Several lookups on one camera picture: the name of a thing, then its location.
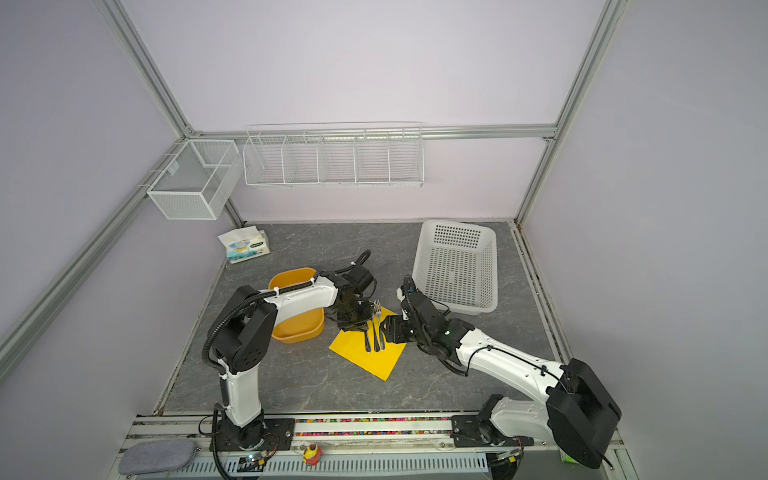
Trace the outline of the yellow paper napkin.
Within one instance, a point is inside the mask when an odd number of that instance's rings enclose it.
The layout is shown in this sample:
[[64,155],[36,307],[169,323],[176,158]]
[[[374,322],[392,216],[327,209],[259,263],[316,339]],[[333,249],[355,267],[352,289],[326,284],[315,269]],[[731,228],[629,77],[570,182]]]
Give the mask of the yellow paper napkin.
[[373,332],[378,331],[378,325],[379,321],[376,321],[367,332],[341,331],[329,349],[378,379],[387,381],[406,346],[386,341],[383,349],[376,350]]

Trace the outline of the silver spoon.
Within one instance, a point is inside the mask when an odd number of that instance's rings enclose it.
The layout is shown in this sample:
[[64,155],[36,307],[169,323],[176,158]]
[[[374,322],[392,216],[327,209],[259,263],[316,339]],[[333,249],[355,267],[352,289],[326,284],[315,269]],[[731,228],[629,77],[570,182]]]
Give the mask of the silver spoon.
[[380,343],[377,336],[377,320],[379,318],[379,315],[377,312],[373,313],[372,320],[371,320],[371,333],[374,343],[374,352],[380,352]]

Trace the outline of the white perforated plastic basket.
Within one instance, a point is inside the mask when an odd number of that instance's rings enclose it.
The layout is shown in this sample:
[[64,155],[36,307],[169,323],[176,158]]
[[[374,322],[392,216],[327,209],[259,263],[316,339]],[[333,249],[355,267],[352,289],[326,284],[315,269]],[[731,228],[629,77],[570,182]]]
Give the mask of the white perforated plastic basket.
[[495,232],[475,224],[425,221],[412,277],[425,295],[457,313],[494,311],[498,305]]

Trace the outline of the silver fork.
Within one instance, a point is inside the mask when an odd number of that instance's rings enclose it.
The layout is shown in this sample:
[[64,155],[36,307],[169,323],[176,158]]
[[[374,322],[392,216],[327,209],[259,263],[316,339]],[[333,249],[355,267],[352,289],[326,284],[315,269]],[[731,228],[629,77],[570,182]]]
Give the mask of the silver fork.
[[378,346],[377,351],[386,349],[386,337],[383,330],[383,307],[379,301],[374,302],[374,320],[376,323],[376,332],[378,334]]

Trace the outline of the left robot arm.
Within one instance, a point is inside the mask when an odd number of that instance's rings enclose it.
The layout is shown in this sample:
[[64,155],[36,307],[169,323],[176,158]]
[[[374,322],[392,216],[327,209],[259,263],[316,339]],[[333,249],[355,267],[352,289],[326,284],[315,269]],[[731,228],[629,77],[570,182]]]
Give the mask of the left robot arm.
[[373,316],[366,294],[376,280],[362,265],[320,272],[285,288],[235,290],[208,331],[202,359],[221,380],[224,413],[243,429],[263,416],[258,368],[276,326],[301,314],[330,309],[343,331],[363,331]]

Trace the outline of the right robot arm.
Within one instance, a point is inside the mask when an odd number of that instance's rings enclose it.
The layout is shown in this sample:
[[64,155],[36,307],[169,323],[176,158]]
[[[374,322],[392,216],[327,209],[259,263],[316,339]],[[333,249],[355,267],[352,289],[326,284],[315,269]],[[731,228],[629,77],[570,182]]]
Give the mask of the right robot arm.
[[413,343],[452,373],[487,374],[533,403],[523,408],[504,395],[490,396],[476,415],[454,418],[458,445],[523,448],[533,439],[555,444],[588,468],[606,463],[622,412],[589,365],[576,358],[558,363],[508,346],[469,322],[448,317],[415,287],[400,287],[397,297],[401,314],[383,321],[387,342]]

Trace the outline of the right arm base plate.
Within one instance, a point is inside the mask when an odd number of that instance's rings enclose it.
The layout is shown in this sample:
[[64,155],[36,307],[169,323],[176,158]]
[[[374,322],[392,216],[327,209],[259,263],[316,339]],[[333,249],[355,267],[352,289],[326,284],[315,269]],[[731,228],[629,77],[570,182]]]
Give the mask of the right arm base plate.
[[454,415],[451,420],[451,438],[459,448],[469,447],[529,447],[534,439],[527,436],[504,436],[489,420],[478,415]]

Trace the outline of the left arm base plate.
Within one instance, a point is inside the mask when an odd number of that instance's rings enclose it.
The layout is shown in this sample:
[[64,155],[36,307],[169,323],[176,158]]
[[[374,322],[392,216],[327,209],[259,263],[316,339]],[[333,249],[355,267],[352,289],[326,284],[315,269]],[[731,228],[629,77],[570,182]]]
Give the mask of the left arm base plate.
[[238,427],[224,417],[212,430],[212,439],[216,450],[223,452],[289,450],[295,425],[293,418],[256,418],[245,427]]

